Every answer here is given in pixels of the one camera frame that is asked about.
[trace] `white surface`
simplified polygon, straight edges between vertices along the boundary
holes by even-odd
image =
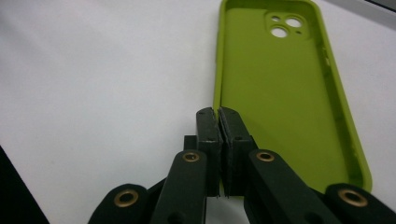
[[[374,180],[396,210],[396,23],[321,8]],[[0,144],[50,223],[164,178],[211,106],[219,0],[1,1]],[[206,223],[248,223],[208,199]]]

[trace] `phone case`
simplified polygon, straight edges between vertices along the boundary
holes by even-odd
[[[372,179],[318,7],[305,0],[224,0],[214,108],[238,111],[271,149],[323,192]]]

